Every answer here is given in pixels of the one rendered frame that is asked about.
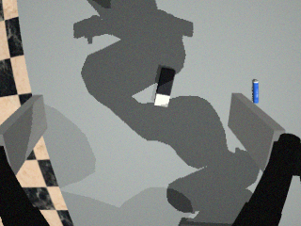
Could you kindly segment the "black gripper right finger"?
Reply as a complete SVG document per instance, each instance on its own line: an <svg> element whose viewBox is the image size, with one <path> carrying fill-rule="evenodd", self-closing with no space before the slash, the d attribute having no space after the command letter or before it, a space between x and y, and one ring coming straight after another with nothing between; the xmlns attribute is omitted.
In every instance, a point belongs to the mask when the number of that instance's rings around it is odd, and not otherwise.
<svg viewBox="0 0 301 226"><path fill-rule="evenodd" d="M263 172L231 226L278 226L293 176L301 182L301 139L242 93L231 94L228 127Z"/></svg>

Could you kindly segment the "blue battery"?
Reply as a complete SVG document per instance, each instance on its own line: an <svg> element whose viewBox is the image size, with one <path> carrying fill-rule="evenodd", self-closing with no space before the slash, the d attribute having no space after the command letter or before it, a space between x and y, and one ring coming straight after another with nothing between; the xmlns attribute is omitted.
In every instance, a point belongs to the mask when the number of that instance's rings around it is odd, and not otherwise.
<svg viewBox="0 0 301 226"><path fill-rule="evenodd" d="M253 103L257 104L259 102L259 81L253 81Z"/></svg>

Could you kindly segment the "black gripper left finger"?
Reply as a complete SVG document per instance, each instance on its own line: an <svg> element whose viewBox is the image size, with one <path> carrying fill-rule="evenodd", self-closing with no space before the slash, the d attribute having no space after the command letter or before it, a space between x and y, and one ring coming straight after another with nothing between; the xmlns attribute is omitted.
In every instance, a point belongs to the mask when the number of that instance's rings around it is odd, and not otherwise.
<svg viewBox="0 0 301 226"><path fill-rule="evenodd" d="M50 226L15 176L47 128L43 95L33 95L0 125L0 218L4 226Z"/></svg>

